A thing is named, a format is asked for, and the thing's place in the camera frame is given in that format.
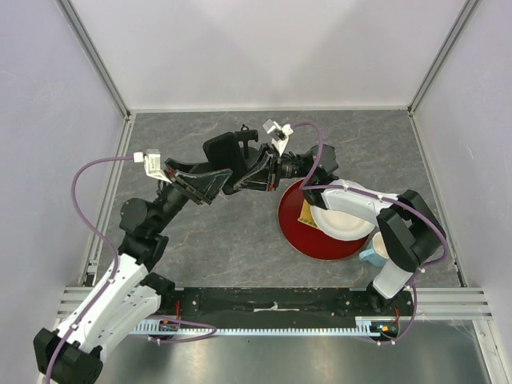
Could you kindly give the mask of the black phone stand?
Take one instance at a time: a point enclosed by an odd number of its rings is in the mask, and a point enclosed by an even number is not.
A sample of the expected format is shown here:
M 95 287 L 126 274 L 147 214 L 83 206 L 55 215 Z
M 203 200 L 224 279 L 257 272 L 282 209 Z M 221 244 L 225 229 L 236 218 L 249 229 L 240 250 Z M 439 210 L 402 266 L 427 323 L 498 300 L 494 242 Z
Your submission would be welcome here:
M 249 128 L 243 124 L 239 131 L 235 132 L 238 142 L 242 145 L 241 152 L 246 166 L 249 166 L 255 159 L 258 148 L 252 146 L 252 142 L 258 143 L 259 133 L 257 130 Z

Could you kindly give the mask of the black smartphone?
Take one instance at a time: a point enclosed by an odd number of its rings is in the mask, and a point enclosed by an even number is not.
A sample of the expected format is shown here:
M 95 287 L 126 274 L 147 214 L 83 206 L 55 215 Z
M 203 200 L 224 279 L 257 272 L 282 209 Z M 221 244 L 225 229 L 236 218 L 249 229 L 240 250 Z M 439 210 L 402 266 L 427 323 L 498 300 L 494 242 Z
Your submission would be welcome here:
M 207 140 L 202 145 L 208 162 L 215 170 L 231 170 L 232 175 L 226 182 L 226 187 L 234 188 L 234 184 L 246 174 L 247 166 L 242 149 L 234 132 L 226 132 Z

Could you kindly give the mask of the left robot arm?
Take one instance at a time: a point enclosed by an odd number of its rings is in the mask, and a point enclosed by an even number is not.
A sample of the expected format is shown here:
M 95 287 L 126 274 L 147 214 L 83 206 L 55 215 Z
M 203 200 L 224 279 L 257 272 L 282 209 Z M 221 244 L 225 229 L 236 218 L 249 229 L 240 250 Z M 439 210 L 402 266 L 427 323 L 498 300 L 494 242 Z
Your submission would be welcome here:
M 132 198 L 124 204 L 121 245 L 100 237 L 114 254 L 107 272 L 55 330 L 36 334 L 35 357 L 47 383 L 96 382 L 108 357 L 140 322 L 173 310 L 174 284 L 152 271 L 169 241 L 162 232 L 189 201 L 212 203 L 233 173 L 208 162 L 162 162 L 150 150 L 128 159 L 164 187 L 152 202 Z

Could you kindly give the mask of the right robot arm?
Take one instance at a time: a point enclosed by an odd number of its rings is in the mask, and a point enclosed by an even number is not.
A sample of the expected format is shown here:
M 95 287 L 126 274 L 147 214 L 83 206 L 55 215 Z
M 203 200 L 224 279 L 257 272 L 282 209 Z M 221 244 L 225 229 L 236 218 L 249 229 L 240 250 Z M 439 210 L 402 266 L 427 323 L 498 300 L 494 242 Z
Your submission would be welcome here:
M 447 246 L 444 229 L 419 193 L 381 194 L 337 178 L 332 146 L 320 144 L 304 154 L 285 154 L 273 144 L 243 150 L 234 143 L 222 150 L 219 165 L 233 172 L 225 188 L 228 194 L 271 191 L 284 178 L 300 178 L 311 219 L 329 238 L 353 241 L 377 229 L 387 260 L 366 295 L 374 314 L 391 310 L 395 297 L 426 260 Z

